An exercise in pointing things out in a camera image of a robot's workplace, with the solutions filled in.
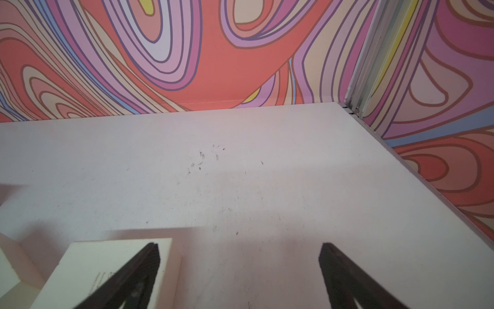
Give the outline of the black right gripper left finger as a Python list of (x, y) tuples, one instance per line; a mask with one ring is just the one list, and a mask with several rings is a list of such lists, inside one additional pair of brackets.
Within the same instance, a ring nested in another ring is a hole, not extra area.
[(147, 308), (158, 269), (158, 244), (148, 243), (77, 308)]

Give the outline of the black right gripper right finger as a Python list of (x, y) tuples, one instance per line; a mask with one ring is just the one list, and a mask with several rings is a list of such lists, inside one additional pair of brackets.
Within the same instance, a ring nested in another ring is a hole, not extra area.
[(331, 308), (406, 308), (332, 243), (323, 243), (319, 265)]

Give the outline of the cream drawer jewelry box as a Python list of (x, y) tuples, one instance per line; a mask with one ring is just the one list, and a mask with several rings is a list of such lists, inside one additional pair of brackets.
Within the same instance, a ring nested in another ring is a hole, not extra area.
[(147, 308), (172, 308), (181, 254), (171, 238), (72, 243), (32, 308), (75, 308), (148, 243), (158, 246), (160, 261)]

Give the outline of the cream jewelry box near stack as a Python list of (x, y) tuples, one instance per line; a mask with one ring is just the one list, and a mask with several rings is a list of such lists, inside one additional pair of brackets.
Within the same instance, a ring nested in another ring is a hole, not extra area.
[(20, 244), (1, 234), (1, 308), (30, 308), (44, 285)]

